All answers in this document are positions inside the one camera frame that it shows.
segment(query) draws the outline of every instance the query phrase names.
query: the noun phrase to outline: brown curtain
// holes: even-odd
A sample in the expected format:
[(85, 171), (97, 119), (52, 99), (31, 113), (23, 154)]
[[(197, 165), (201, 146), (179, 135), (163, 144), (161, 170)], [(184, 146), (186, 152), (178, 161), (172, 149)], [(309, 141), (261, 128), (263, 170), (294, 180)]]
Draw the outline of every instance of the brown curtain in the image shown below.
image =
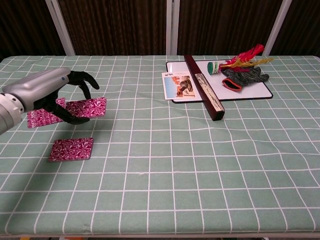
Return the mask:
[(166, 0), (59, 0), (76, 55), (163, 55)]
[(45, 0), (0, 0), (0, 60), (65, 55)]
[(181, 0), (179, 55), (237, 55), (265, 45), (280, 0)]
[(320, 56), (320, 1), (293, 0), (271, 55)]

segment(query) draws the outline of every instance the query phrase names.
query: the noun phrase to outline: red patterned coaster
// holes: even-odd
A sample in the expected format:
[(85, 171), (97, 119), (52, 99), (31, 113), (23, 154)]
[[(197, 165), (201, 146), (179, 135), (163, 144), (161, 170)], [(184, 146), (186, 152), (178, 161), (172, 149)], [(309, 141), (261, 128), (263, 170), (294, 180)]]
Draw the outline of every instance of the red patterned coaster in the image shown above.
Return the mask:
[(66, 103), (65, 109), (77, 117), (94, 118), (104, 116), (106, 114), (106, 106), (106, 98), (98, 97), (88, 100), (69, 101)]
[(93, 145), (94, 139), (92, 137), (55, 140), (48, 161), (55, 163), (88, 160)]
[[(64, 108), (66, 107), (66, 99), (64, 97), (57, 98), (56, 103)], [(43, 108), (39, 110), (29, 111), (27, 113), (27, 127), (29, 129), (56, 124), (59, 122), (63, 122), (63, 120), (53, 115), (52, 113), (47, 112)]]

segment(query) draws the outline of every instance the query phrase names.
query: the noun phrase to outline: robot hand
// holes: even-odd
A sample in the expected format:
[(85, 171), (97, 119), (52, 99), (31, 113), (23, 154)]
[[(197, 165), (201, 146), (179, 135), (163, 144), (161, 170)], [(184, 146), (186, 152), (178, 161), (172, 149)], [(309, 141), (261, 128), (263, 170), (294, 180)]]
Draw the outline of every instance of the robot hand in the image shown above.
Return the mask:
[(0, 93), (0, 135), (18, 124), (22, 113), (38, 109), (45, 109), (70, 124), (88, 122), (89, 118), (76, 117), (56, 103), (59, 90), (66, 84), (79, 86), (84, 97), (90, 99), (85, 81), (94, 89), (99, 89), (90, 74), (70, 71), (66, 67), (38, 72), (3, 87), (3, 93)]

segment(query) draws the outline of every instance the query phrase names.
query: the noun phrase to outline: white tray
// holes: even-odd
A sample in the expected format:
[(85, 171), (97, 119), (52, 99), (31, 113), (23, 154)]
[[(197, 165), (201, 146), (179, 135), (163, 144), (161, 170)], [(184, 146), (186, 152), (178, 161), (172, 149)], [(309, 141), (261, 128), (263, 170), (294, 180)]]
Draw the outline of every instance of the white tray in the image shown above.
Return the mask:
[[(241, 92), (235, 92), (225, 88), (222, 84), (222, 80), (226, 77), (220, 72), (218, 74), (210, 75), (208, 73), (207, 65), (208, 60), (198, 60), (196, 64), (199, 66), (201, 72), (204, 74), (216, 96), (220, 101), (234, 101), (234, 100), (253, 100), (253, 99), (271, 99), (273, 94), (265, 85), (264, 82), (252, 83), (242, 88)], [(189, 72), (188, 66), (185, 61), (169, 61), (166, 63), (166, 69), (169, 73), (174, 72)], [(200, 102), (202, 101), (197, 86), (194, 80), (191, 78), (192, 85), (195, 90), (196, 97), (194, 99), (177, 99), (172, 100), (175, 103), (186, 102)]]

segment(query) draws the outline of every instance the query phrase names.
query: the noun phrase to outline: table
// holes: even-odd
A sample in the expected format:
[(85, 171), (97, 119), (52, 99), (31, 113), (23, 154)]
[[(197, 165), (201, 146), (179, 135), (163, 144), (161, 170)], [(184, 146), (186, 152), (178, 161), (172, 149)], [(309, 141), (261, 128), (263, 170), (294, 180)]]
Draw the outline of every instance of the table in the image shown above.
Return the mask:
[[(161, 73), (183, 56), (4, 59), (0, 86), (64, 66), (95, 77), (107, 110), (37, 128), (24, 114), (0, 136), (0, 235), (320, 236), (320, 60), (274, 58), (273, 98), (223, 102), (221, 121), (164, 100)], [(84, 99), (71, 85), (59, 97)], [(90, 160), (48, 162), (54, 140), (84, 137)]]

